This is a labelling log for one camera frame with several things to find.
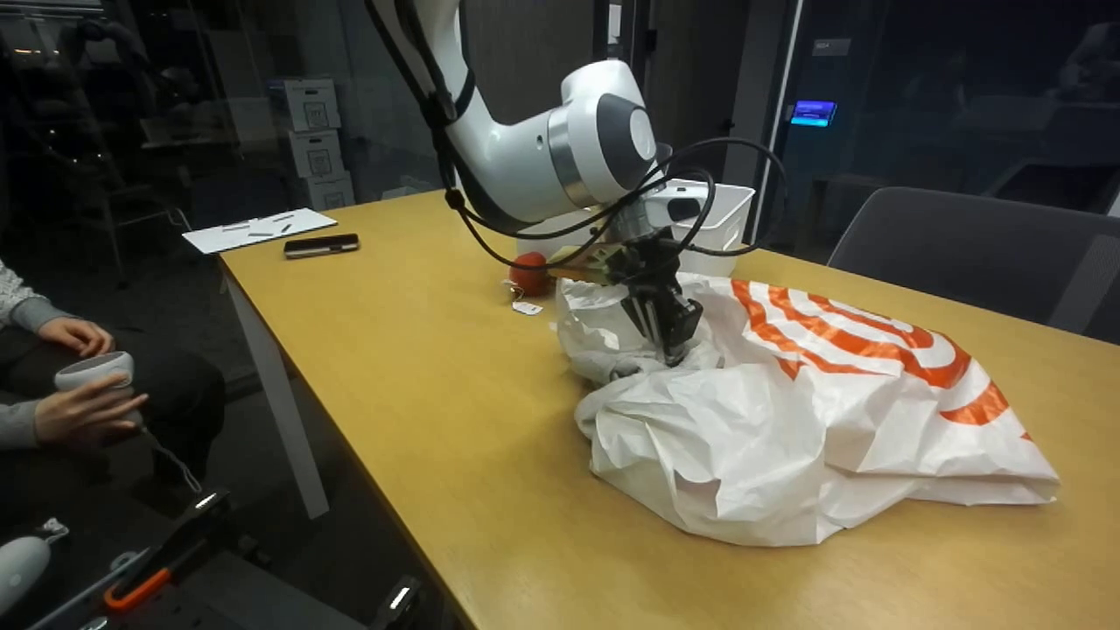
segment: desk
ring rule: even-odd
[[[365,253],[228,253],[476,626],[1120,626],[1120,345],[757,253],[735,271],[949,333],[1065,477],[1051,508],[901,504],[816,549],[691,537],[597,483],[548,311],[508,309],[439,196],[336,208]]]

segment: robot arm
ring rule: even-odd
[[[515,232],[582,207],[614,207],[656,172],[655,130],[627,64],[600,60],[565,73],[556,109],[502,127],[466,64],[457,0],[366,5],[434,130],[444,185],[462,185],[488,226]],[[698,303],[677,292],[677,245],[663,207],[620,207],[607,236],[620,245],[607,278],[631,287],[633,326],[676,364]]]

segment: black chair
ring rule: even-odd
[[[1120,343],[1116,215],[890,185],[828,266]]]

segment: plastic bag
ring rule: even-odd
[[[681,276],[696,343],[661,366],[614,287],[563,282],[591,472],[663,521],[816,547],[899,500],[1047,504],[1057,472],[953,338],[817,292]]]

